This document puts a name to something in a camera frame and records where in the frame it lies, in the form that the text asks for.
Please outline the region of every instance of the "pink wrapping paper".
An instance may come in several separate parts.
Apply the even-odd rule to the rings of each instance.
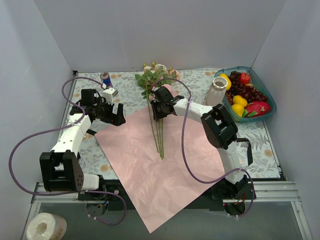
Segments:
[[[220,177],[224,168],[219,153],[208,142],[202,124],[186,122],[184,149],[192,172],[204,181]],[[188,173],[181,151],[182,123],[182,116],[164,118],[163,160],[157,153],[148,108],[127,116],[121,126],[110,125],[95,134],[150,233],[213,185],[200,183]]]

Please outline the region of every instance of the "yellow lemon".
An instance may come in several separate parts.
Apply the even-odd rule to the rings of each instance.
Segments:
[[[246,107],[248,105],[247,100],[240,95],[234,96],[232,101],[234,104],[240,104],[244,107]]]
[[[248,83],[248,84],[246,84],[246,86],[253,86],[251,83]],[[256,89],[256,87],[255,86],[253,86],[254,87],[254,89]]]
[[[231,108],[239,117],[242,117],[242,114],[245,111],[245,107],[240,104],[233,104]]]
[[[220,74],[219,77],[226,79],[226,81],[228,82],[227,86],[225,87],[225,90],[228,91],[231,88],[231,81],[229,77],[225,73]]]

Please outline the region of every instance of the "white bottle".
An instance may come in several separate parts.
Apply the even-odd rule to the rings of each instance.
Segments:
[[[218,76],[212,81],[209,90],[206,92],[203,105],[216,106],[221,104],[226,93],[228,82],[225,78]]]

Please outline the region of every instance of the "tissue roll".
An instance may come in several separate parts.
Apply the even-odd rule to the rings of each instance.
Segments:
[[[66,230],[67,222],[63,217],[42,212],[30,222],[26,237],[28,240],[60,240]]]

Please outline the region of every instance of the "teal plastic basket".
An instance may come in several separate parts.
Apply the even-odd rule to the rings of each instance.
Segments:
[[[250,83],[254,85],[256,89],[258,89],[260,92],[263,93],[264,96],[268,97],[267,103],[271,107],[271,111],[268,112],[266,115],[263,116],[257,116],[257,117],[240,117],[235,112],[232,110],[228,100],[226,97],[223,98],[223,105],[226,107],[230,115],[232,116],[233,120],[237,123],[253,123],[253,122],[259,122],[262,120],[265,120],[269,117],[271,117],[277,110],[277,105],[266,89],[265,85],[261,82],[260,78],[257,76],[255,71],[253,71],[251,68],[246,67],[246,66],[237,66],[233,68],[226,68],[226,69],[221,69],[217,71],[214,75],[214,77],[218,77],[220,74],[226,74],[227,76],[230,76],[231,72],[237,71],[238,73],[247,73],[251,77]]]

